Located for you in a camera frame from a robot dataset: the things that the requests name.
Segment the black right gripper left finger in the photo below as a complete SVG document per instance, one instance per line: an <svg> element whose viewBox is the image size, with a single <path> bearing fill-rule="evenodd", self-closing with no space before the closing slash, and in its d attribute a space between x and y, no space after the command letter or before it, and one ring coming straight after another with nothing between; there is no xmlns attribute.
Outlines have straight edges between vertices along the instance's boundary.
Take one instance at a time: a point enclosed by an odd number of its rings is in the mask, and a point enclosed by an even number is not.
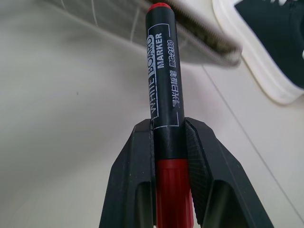
<svg viewBox="0 0 304 228"><path fill-rule="evenodd" d="M153 134L145 119L111 167L99 228L153 228L155 198Z"/></svg>

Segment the black red whiteboard marker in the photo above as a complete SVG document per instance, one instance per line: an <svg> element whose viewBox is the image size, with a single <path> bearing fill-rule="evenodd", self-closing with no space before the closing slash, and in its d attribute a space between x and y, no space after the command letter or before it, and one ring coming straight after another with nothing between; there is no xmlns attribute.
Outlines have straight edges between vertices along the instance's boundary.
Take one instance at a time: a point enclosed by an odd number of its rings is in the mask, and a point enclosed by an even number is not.
<svg viewBox="0 0 304 228"><path fill-rule="evenodd" d="M156 168L156 227L193 228L175 14L167 3L158 2L150 6L145 23Z"/></svg>

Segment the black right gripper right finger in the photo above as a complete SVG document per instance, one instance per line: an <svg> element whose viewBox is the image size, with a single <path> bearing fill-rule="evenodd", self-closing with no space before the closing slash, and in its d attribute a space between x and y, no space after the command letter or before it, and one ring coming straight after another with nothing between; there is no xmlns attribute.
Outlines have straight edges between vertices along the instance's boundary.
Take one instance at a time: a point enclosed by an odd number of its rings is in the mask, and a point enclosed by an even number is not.
<svg viewBox="0 0 304 228"><path fill-rule="evenodd" d="M274 228L242 165L209 126L186 119L186 142L200 228Z"/></svg>

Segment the black and white sneaker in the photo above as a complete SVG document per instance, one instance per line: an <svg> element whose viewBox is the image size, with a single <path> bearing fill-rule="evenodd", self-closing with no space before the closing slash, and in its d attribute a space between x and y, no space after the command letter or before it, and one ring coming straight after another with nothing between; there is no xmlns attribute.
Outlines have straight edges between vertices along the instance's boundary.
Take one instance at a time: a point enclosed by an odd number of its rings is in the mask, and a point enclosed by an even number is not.
<svg viewBox="0 0 304 228"><path fill-rule="evenodd" d="M271 100L288 105L304 95L304 0L212 0L212 7Z"/></svg>

